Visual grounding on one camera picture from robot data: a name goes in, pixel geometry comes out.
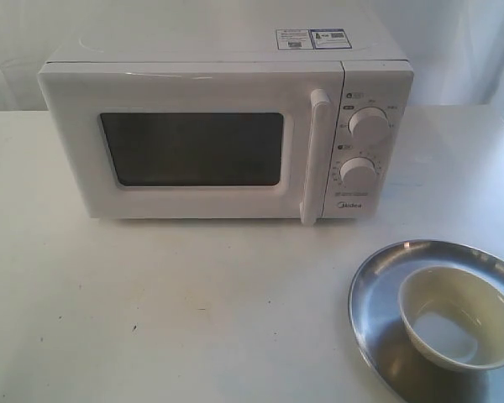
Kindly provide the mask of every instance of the midea logo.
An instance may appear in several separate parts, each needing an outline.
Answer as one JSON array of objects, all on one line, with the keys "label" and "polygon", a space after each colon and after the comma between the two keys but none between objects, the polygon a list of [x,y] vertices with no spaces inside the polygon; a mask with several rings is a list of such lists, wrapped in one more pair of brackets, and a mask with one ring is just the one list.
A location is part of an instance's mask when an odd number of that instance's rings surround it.
[{"label": "midea logo", "polygon": [[338,203],[338,208],[362,208],[360,203],[348,203],[346,201],[341,201]]}]

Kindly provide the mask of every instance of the metal plate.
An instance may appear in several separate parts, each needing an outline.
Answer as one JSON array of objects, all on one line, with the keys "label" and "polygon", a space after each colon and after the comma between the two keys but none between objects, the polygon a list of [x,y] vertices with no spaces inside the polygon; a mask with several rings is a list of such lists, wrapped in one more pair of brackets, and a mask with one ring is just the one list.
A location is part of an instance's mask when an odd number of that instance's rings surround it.
[{"label": "metal plate", "polygon": [[504,294],[504,262],[485,252],[428,240],[393,244],[369,257],[351,285],[349,318],[360,352],[409,403],[504,403],[504,367],[478,373],[448,371],[427,361],[409,341],[397,291],[407,275],[432,265],[469,270]]}]

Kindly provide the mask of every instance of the white microwave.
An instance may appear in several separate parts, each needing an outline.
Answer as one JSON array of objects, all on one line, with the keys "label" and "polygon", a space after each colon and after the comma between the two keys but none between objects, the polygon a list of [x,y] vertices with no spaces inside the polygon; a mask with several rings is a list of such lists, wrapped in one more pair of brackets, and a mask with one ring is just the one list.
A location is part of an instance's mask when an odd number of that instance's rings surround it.
[{"label": "white microwave", "polygon": [[413,73],[361,3],[112,2],[39,73],[90,215],[373,213]]}]

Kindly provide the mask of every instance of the ceramic bowl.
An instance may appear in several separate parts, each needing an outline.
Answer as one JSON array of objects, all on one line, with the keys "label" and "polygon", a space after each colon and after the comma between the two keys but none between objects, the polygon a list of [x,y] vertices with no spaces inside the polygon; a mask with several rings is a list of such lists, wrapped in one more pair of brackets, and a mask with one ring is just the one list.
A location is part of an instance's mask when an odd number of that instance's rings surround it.
[{"label": "ceramic bowl", "polygon": [[468,271],[435,266],[411,273],[398,303],[414,347],[454,371],[504,365],[504,295]]}]

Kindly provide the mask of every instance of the sticker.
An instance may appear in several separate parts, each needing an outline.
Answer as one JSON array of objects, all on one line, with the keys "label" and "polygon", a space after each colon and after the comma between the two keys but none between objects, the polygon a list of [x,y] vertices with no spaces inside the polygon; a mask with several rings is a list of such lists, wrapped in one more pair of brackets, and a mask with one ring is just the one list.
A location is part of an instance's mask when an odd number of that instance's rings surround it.
[{"label": "sticker", "polygon": [[314,49],[351,49],[343,29],[310,29]]},{"label": "sticker", "polygon": [[279,50],[313,49],[308,29],[277,29],[276,43]]}]

